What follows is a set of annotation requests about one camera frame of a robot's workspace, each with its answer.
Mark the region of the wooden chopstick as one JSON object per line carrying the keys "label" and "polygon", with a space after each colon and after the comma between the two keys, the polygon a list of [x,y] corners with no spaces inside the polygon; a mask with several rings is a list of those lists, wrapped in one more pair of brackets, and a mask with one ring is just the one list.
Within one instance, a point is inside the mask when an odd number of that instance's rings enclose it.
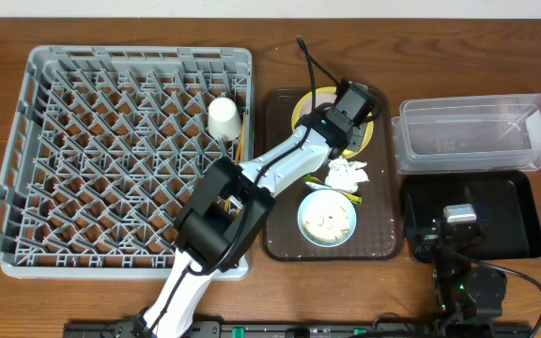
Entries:
{"label": "wooden chopstick", "polygon": [[[239,164],[240,162],[240,159],[242,157],[242,153],[243,153],[243,140],[244,140],[244,131],[245,131],[245,125],[242,124],[241,125],[241,131],[240,131],[240,137],[239,137],[239,144],[238,144],[238,147],[237,147],[237,150],[236,150],[236,154],[235,154],[235,159],[234,159],[234,164]],[[224,210],[225,211],[229,211],[231,208],[231,202],[230,202],[230,199],[227,198],[225,200],[225,203],[224,203]]]}
{"label": "wooden chopstick", "polygon": [[239,145],[238,145],[238,148],[237,148],[236,157],[234,159],[235,164],[239,164],[240,160],[243,157],[244,139],[245,139],[245,122],[242,122],[241,131],[240,131]]}

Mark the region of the cream cup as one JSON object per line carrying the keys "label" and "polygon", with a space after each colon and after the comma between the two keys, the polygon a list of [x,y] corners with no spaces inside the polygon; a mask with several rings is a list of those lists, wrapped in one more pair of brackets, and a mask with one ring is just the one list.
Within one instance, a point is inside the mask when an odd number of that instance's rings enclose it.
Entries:
{"label": "cream cup", "polygon": [[209,134],[213,139],[233,141],[241,134],[241,118],[236,103],[226,97],[213,100],[209,105]]}

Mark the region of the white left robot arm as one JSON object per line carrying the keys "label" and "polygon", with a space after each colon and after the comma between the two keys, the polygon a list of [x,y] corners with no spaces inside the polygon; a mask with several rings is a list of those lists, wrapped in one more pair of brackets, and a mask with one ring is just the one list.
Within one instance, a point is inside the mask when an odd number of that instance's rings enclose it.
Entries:
{"label": "white left robot arm", "polygon": [[179,337],[193,320],[212,278],[235,267],[271,213],[276,196],[297,179],[338,158],[357,128],[378,109],[322,103],[303,115],[292,135],[256,159],[217,160],[175,218],[172,272],[155,303],[133,322],[136,337]]}

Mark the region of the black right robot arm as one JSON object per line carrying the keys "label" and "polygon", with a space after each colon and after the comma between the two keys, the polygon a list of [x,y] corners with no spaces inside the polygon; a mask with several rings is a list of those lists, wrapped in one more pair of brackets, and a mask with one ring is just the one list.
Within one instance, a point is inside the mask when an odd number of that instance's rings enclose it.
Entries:
{"label": "black right robot arm", "polygon": [[405,238],[417,257],[426,255],[435,267],[436,302],[442,312],[432,327],[441,336],[491,337],[493,320],[502,315],[506,294],[504,273],[472,263],[467,254],[487,234],[478,220],[440,218],[428,226],[404,222]]}

